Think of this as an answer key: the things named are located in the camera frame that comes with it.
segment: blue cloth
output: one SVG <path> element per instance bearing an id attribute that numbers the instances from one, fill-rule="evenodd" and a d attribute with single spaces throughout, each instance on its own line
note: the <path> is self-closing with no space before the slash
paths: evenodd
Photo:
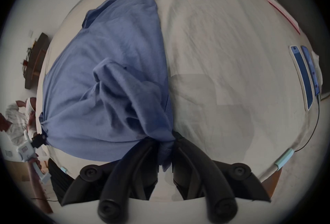
<path id="1" fill-rule="evenodd" d="M 155 0 L 107 0 L 43 82 L 40 116 L 48 144 L 70 155 L 111 162 L 146 136 L 171 152 L 173 117 Z"/>

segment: white bed sheet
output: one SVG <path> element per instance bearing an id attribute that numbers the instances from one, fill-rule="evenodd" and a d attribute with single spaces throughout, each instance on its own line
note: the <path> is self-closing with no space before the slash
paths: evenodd
<path id="1" fill-rule="evenodd" d="M 88 10 L 105 0 L 81 0 L 51 41 L 37 91 L 55 59 L 81 29 Z M 304 109 L 289 45 L 311 45 L 266 0 L 156 0 L 169 72 L 174 129 L 213 160 L 243 162 L 259 179 L 310 136 L 316 99 Z M 51 146 L 50 157 L 73 178 L 88 161 Z"/>

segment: white wall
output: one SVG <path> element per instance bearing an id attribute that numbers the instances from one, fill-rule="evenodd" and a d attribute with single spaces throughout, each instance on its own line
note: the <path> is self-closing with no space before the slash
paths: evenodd
<path id="1" fill-rule="evenodd" d="M 35 96 L 36 90 L 24 88 L 22 65 L 26 50 L 41 32 L 53 37 L 70 10 L 80 0 L 16 0 L 0 39 L 0 112 L 8 104 Z M 5 159 L 18 161 L 15 148 L 4 133 L 0 133 L 0 146 Z M 13 157 L 5 156 L 11 150 Z"/>

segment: white shirt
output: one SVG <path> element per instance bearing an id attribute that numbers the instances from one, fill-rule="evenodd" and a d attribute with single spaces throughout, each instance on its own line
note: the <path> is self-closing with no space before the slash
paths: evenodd
<path id="1" fill-rule="evenodd" d="M 12 123 L 6 133 L 9 135 L 12 143 L 18 146 L 26 140 L 24 130 L 26 130 L 28 119 L 24 114 L 19 112 L 19 107 L 16 103 L 7 107 L 5 115 L 6 119 Z"/>

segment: black cable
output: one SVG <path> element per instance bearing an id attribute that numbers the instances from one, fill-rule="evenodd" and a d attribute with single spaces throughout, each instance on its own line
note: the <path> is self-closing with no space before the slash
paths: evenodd
<path id="1" fill-rule="evenodd" d="M 43 201 L 58 202 L 58 200 L 48 200 L 48 199 L 42 199 L 42 198 L 31 198 L 31 199 L 40 199 Z"/>
<path id="2" fill-rule="evenodd" d="M 317 121 L 316 121 L 315 128 L 314 128 L 314 130 L 313 130 L 313 132 L 312 132 L 310 138 L 309 138 L 308 141 L 305 143 L 305 145 L 304 145 L 303 147 L 301 147 L 299 150 L 296 150 L 296 151 L 294 151 L 294 152 L 298 152 L 298 151 L 300 151 L 301 149 L 303 149 L 303 148 L 309 143 L 310 139 L 312 138 L 312 136 L 313 136 L 313 134 L 314 134 L 314 132 L 315 132 L 315 129 L 316 129 L 317 124 L 318 124 L 318 119 L 319 119 L 319 117 L 320 117 L 320 101 L 319 101 L 319 99 L 318 99 L 318 96 L 317 96 L 316 98 L 317 98 L 317 105 L 318 105 L 318 115 L 317 115 Z"/>

